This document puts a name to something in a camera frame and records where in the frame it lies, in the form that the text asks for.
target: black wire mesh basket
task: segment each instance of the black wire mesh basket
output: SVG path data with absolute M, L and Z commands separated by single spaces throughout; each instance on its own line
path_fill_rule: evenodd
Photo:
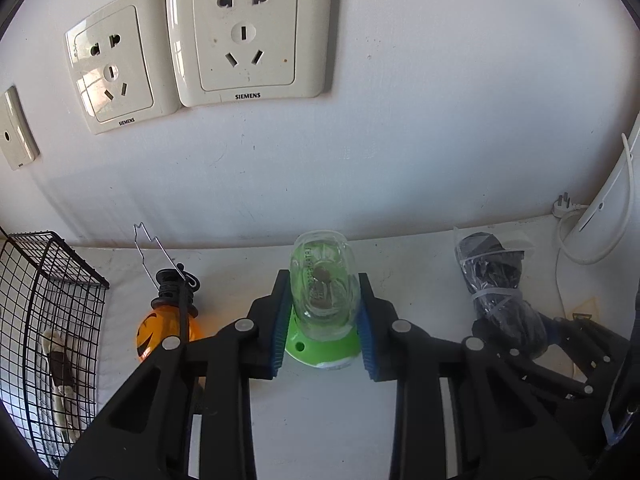
M 108 288 L 53 232 L 6 235 L 2 243 L 0 397 L 54 473 L 95 416 L 98 334 Z

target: wall socket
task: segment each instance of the wall socket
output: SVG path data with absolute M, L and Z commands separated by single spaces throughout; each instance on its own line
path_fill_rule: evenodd
M 0 136 L 0 147 L 12 170 L 36 160 L 38 147 L 31 136 L 14 86 L 0 97 Z
M 331 0 L 166 0 L 180 100 L 313 97 Z
M 293 83 L 297 0 L 193 0 L 205 91 Z
M 164 0 L 116 0 L 66 34 L 69 69 L 93 133 L 174 113 Z

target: white wall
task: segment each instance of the white wall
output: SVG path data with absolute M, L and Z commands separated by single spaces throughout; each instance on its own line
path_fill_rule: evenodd
M 111 0 L 26 0 L 0 41 L 42 156 L 0 160 L 0 224 L 169 246 L 428 232 L 595 195 L 639 107 L 619 0 L 334 0 L 333 84 L 312 100 L 183 109 L 94 137 L 64 33 Z

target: bolt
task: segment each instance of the bolt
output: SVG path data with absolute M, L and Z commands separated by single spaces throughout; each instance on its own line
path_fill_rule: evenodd
M 399 333 L 409 332 L 409 330 L 411 330 L 411 323 L 409 323 L 405 319 L 396 319 L 391 324 L 391 328 L 394 329 L 396 332 L 399 332 Z
M 470 337 L 465 341 L 465 345 L 469 350 L 482 350 L 484 348 L 484 342 L 482 339 L 478 339 L 477 337 Z
M 165 350 L 175 350 L 180 346 L 180 338 L 177 335 L 170 335 L 162 339 L 162 348 Z
M 242 319 L 238 319 L 234 326 L 236 327 L 236 330 L 238 330 L 238 332 L 248 332 L 254 327 L 254 322 L 243 317 Z

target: green base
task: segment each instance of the green base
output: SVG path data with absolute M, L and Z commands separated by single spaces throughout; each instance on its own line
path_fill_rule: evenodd
M 355 327 L 345 337 L 336 341 L 309 339 L 299 329 L 296 314 L 291 309 L 285 350 L 305 365 L 335 370 L 348 366 L 360 354 L 360 340 Z

